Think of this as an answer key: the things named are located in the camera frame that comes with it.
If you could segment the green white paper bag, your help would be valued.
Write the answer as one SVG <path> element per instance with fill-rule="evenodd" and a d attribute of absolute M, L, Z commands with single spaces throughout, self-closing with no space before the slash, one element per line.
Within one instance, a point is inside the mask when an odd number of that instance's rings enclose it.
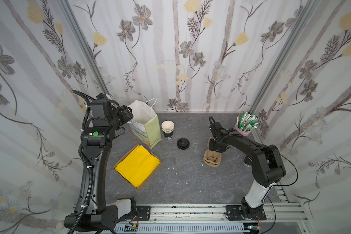
<path fill-rule="evenodd" d="M 132 109 L 133 119 L 129 126 L 133 134 L 149 148 L 154 148 L 161 142 L 160 122 L 153 105 L 148 102 L 135 100 L 128 107 Z"/>

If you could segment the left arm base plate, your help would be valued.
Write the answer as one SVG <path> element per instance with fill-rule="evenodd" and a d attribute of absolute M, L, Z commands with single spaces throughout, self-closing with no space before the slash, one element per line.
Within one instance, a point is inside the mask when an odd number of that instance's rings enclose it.
<path fill-rule="evenodd" d="M 150 220 L 150 214 L 151 214 L 151 206 L 137 206 L 137 217 L 135 221 L 140 222 L 140 221 L 149 221 Z"/>

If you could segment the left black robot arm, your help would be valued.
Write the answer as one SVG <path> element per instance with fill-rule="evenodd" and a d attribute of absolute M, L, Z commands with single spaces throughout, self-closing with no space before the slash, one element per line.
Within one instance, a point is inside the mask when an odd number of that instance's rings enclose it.
<path fill-rule="evenodd" d="M 119 105 L 106 94 L 93 98 L 78 90 L 72 90 L 72 93 L 87 104 L 78 149 L 84 168 L 78 201 L 74 211 L 65 217 L 64 226 L 70 234 L 75 231 L 100 234 L 106 230 L 114 233 L 119 221 L 137 215 L 134 199 L 119 199 L 111 205 L 107 205 L 105 199 L 106 169 L 112 142 L 118 137 L 116 131 L 132 120 L 132 109 Z"/>

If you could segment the stack of black lids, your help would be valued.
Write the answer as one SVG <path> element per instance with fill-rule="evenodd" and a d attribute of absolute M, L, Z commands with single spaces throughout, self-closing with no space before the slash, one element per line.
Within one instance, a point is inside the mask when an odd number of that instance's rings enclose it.
<path fill-rule="evenodd" d="M 177 147 L 181 150 L 187 150 L 190 146 L 190 141 L 186 138 L 180 138 L 177 140 Z"/>

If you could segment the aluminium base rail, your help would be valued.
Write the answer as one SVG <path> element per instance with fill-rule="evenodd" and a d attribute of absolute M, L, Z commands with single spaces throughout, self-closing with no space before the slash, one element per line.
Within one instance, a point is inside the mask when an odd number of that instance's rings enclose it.
<path fill-rule="evenodd" d="M 151 204 L 149 221 L 120 221 L 115 234 L 313 234 L 300 204 L 263 205 L 267 220 L 229 221 L 228 204 Z"/>

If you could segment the black paper coffee cup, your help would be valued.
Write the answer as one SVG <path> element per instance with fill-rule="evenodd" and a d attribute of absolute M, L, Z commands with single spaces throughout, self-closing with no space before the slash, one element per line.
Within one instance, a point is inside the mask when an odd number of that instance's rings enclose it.
<path fill-rule="evenodd" d="M 250 159 L 249 156 L 246 156 L 244 159 L 244 163 L 247 167 L 252 167 L 253 166 L 253 161 Z"/>

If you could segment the brown pulp cup carrier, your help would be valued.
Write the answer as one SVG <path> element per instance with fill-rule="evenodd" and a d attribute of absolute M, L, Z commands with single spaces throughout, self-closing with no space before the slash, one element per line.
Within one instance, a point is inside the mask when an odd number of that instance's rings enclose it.
<path fill-rule="evenodd" d="M 207 150 L 205 151 L 204 153 L 204 156 L 203 156 L 203 161 L 211 166 L 211 167 L 218 167 L 220 164 L 221 164 L 221 159 L 222 159 L 222 154 L 219 153 L 219 152 L 216 152 L 216 151 L 212 151 L 209 149 L 209 145 L 210 145 L 210 141 L 211 140 L 214 140 L 213 137 L 211 137 L 209 140 L 208 140 L 208 143 L 207 143 Z"/>

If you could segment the pink straw holder cup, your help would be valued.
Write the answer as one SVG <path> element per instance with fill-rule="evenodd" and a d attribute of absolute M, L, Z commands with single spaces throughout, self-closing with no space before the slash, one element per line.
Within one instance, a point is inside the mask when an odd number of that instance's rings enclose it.
<path fill-rule="evenodd" d="M 244 137 L 248 137 L 249 134 L 251 133 L 251 131 L 246 132 L 246 131 L 240 130 L 237 124 L 234 126 L 234 129 Z"/>

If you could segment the green white wrapped straws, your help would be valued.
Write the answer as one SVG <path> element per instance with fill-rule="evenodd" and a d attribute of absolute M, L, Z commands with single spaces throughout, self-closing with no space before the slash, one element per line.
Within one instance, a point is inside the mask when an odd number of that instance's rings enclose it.
<path fill-rule="evenodd" d="M 259 126 L 260 120 L 258 116 L 252 115 L 249 112 L 243 112 L 237 116 L 236 127 L 238 130 L 249 132 Z"/>

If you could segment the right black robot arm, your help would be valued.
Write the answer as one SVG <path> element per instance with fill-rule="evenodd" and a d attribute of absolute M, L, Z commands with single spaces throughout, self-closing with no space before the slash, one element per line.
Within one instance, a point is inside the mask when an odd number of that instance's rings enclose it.
<path fill-rule="evenodd" d="M 283 157 L 274 145 L 265 145 L 238 133 L 233 128 L 223 128 L 220 122 L 209 117 L 212 138 L 208 149 L 224 153 L 234 147 L 243 152 L 252 166 L 253 184 L 237 208 L 227 208 L 229 220 L 266 220 L 263 204 L 272 187 L 286 175 Z"/>

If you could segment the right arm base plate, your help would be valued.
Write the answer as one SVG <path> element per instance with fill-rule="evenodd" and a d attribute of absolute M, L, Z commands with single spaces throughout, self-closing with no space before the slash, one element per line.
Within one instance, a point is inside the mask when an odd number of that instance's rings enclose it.
<path fill-rule="evenodd" d="M 263 205 L 257 208 L 251 208 L 250 206 L 243 205 L 227 205 L 226 207 L 226 218 L 229 221 L 235 220 L 267 220 L 266 214 L 263 209 Z"/>

